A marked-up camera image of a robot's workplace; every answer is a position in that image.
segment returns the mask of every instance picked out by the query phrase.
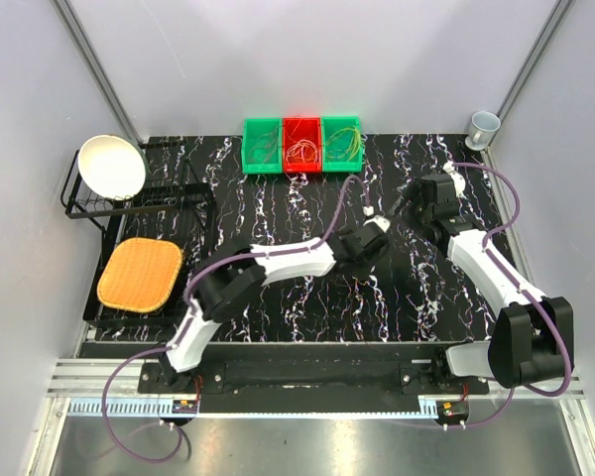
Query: red tray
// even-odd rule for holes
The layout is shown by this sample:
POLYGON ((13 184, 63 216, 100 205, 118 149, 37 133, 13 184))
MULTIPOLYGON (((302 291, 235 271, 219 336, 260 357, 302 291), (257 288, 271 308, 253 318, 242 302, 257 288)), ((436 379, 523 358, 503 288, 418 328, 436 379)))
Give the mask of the red tray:
POLYGON ((321 172, 321 121, 318 117, 292 117, 282 120, 282 166, 284 172, 321 172), (288 157, 288 150, 299 141, 315 145, 288 157))

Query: metal floor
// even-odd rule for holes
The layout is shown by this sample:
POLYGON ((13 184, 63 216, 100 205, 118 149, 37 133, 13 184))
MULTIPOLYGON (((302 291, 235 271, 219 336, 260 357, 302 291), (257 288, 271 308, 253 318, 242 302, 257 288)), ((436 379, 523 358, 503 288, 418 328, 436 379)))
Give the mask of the metal floor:
MULTIPOLYGON (((472 402, 471 421, 494 409, 472 402)), ((140 418, 116 418, 114 427, 135 451, 159 457, 174 447, 164 428, 123 438, 140 418)), ((150 465, 115 450, 99 417, 71 416, 64 425, 54 475, 70 476, 297 476, 297 475, 578 475, 561 409, 553 401, 517 400, 499 419, 466 431, 421 430, 394 421, 204 419, 185 428, 183 448, 164 465, 150 465)))

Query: cable connector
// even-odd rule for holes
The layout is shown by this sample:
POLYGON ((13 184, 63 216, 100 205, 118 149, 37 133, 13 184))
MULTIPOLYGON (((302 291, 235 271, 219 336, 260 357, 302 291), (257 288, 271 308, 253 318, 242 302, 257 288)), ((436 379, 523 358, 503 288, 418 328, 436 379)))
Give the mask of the cable connector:
POLYGON ((454 166, 454 163, 452 161, 447 161, 443 166, 443 170, 446 171, 448 174, 451 174, 454 171, 456 171, 456 167, 454 166))

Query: black base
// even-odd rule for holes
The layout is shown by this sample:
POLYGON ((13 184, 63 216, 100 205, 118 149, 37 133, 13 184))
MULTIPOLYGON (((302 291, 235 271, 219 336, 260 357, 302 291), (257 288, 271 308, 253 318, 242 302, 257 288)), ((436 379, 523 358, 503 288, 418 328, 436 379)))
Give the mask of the black base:
MULTIPOLYGON (((204 413, 418 412, 419 395, 486 395, 477 378, 436 381, 430 360, 449 344, 210 344, 196 370, 204 413)), ((193 394, 191 375, 171 386, 158 363, 142 368, 142 394, 193 394)))

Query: white cup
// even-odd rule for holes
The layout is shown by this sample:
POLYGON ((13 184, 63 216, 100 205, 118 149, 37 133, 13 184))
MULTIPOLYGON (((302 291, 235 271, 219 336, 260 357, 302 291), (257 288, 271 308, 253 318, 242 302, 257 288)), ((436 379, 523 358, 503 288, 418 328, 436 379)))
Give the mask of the white cup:
POLYGON ((479 111, 472 116, 465 145, 472 151, 482 151, 489 146, 498 129, 500 129, 500 119, 496 114, 479 111))

